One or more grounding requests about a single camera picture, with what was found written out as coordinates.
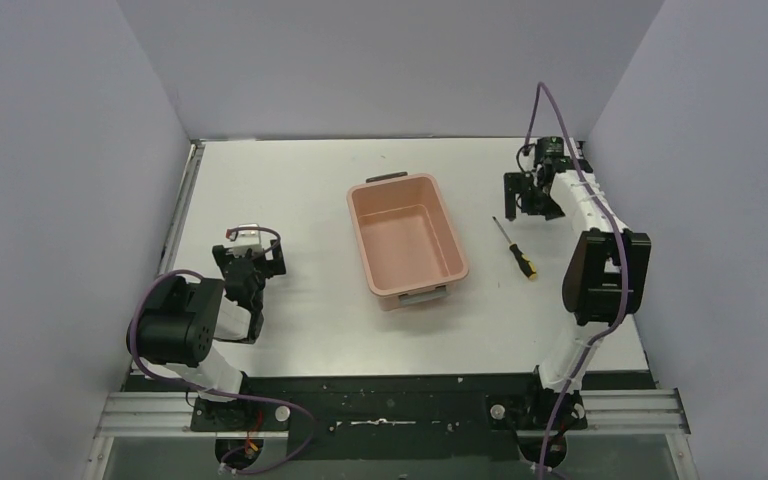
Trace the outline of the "black yellow screwdriver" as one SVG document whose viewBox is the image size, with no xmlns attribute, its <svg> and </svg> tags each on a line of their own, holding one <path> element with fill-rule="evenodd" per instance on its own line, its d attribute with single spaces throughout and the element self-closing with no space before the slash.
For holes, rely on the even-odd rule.
<svg viewBox="0 0 768 480">
<path fill-rule="evenodd" d="M 516 242 L 513 242 L 510 236 L 505 231 L 504 227 L 497 219 L 496 216 L 492 216 L 493 222 L 501 232 L 502 236 L 508 243 L 508 249 L 511 252 L 520 272 L 530 281 L 537 278 L 537 270 L 530 259 L 523 253 Z"/>
</svg>

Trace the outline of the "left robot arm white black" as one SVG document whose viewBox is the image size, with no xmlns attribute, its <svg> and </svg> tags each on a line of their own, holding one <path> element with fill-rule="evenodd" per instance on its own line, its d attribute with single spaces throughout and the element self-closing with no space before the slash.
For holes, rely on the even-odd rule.
<svg viewBox="0 0 768 480">
<path fill-rule="evenodd" d="M 146 376 L 160 365 L 168 382 L 217 403 L 216 415 L 231 429 L 252 423 L 255 395 L 247 375 L 216 349 L 218 342 L 253 344 L 264 324 L 264 291 L 269 279 L 287 272 L 281 237 L 263 243 L 263 228 L 227 231 L 211 249 L 219 277 L 179 269 L 159 276 L 138 304 L 126 333 L 133 361 Z"/>
</svg>

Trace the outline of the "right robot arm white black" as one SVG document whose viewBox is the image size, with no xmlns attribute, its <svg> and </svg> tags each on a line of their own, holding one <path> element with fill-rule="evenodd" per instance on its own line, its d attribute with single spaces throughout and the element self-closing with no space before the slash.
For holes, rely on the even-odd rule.
<svg viewBox="0 0 768 480">
<path fill-rule="evenodd" d="M 519 428 L 580 428 L 585 413 L 580 390 L 608 331 L 640 308 L 652 250 L 650 237 L 632 231 L 608 205 L 582 143 L 541 137 L 517 155 L 530 160 L 503 176 L 504 217 L 567 218 L 577 240 L 561 284 L 570 320 L 535 368 L 522 399 L 507 407 Z"/>
</svg>

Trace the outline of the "pink plastic bin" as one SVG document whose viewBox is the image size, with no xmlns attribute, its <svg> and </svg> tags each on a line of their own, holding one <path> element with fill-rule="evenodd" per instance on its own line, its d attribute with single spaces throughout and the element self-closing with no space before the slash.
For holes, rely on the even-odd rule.
<svg viewBox="0 0 768 480">
<path fill-rule="evenodd" d="M 395 172 L 347 192 L 368 289 L 384 311 L 436 301 L 469 274 L 437 180 Z"/>
</svg>

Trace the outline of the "left side aluminium rail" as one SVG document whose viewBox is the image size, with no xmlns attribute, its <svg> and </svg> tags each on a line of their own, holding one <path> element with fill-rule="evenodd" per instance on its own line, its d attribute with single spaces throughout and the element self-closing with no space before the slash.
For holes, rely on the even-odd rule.
<svg viewBox="0 0 768 480">
<path fill-rule="evenodd" d="M 173 215 L 161 250 L 157 275 L 170 271 L 174 266 L 204 151 L 205 145 L 202 140 L 191 142 L 191 151 L 185 164 Z"/>
</svg>

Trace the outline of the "aluminium rail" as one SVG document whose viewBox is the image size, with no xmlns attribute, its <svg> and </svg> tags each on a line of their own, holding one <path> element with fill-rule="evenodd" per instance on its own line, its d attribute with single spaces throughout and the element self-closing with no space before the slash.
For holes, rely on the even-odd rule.
<svg viewBox="0 0 768 480">
<path fill-rule="evenodd" d="M 191 142 L 191 151 L 185 164 L 173 215 L 161 250 L 157 275 L 170 271 L 174 266 L 204 151 L 205 145 L 202 140 Z"/>
<path fill-rule="evenodd" d="M 589 426 L 579 432 L 581 435 L 663 435 L 677 477 L 699 477 L 687 440 L 689 424 L 676 390 L 584 390 L 582 396 Z M 278 425 L 262 428 L 254 433 L 247 428 L 221 430 L 212 427 L 208 430 L 194 430 L 193 418 L 200 414 L 186 403 L 185 395 L 181 392 L 113 393 L 106 400 L 82 477 L 104 477 L 116 438 L 208 438 L 240 441 L 247 438 L 286 439 L 289 435 L 289 419 L 284 416 L 285 412 L 284 407 L 269 407 L 266 418 L 277 421 Z M 335 431 L 352 426 L 381 429 L 385 426 L 431 426 L 440 423 L 453 428 L 456 423 L 462 423 L 465 419 L 465 414 L 455 414 L 450 420 L 433 414 L 427 420 L 422 420 L 418 413 L 396 414 L 395 410 L 389 407 L 382 413 L 354 412 L 343 416 L 319 416 L 320 422 Z"/>
</svg>

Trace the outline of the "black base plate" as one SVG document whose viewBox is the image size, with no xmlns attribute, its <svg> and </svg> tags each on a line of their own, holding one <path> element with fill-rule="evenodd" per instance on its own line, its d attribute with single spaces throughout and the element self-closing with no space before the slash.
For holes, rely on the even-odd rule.
<svg viewBox="0 0 768 480">
<path fill-rule="evenodd" d="M 106 433 L 211 439 L 228 469 L 295 460 L 486 457 L 557 465 L 576 433 L 641 430 L 655 383 L 642 371 L 589 373 L 559 410 L 533 374 L 248 378 L 243 399 L 130 381 L 108 402 Z"/>
</svg>

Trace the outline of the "aluminium front rail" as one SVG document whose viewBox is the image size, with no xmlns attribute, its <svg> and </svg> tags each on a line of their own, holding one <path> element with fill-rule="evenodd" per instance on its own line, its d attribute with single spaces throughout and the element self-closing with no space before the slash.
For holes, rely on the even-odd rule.
<svg viewBox="0 0 768 480">
<path fill-rule="evenodd" d="M 582 396 L 589 426 L 579 432 L 581 435 L 663 435 L 677 477 L 699 477 L 687 440 L 689 424 L 676 390 L 584 390 Z M 269 407 L 266 418 L 277 421 L 278 425 L 262 428 L 254 433 L 247 428 L 221 430 L 212 427 L 208 430 L 194 430 L 193 418 L 200 414 L 186 403 L 185 395 L 181 392 L 113 393 L 106 400 L 82 477 L 104 477 L 116 438 L 208 438 L 240 441 L 247 438 L 286 439 L 289 435 L 289 419 L 284 416 L 285 412 L 284 407 Z M 433 414 L 427 420 L 422 420 L 418 413 L 396 414 L 395 410 L 389 407 L 382 413 L 354 412 L 343 416 L 319 416 L 320 422 L 335 431 L 352 426 L 381 429 L 385 426 L 431 426 L 440 423 L 453 428 L 456 423 L 462 423 L 465 419 L 465 414 L 455 414 L 450 420 Z"/>
</svg>

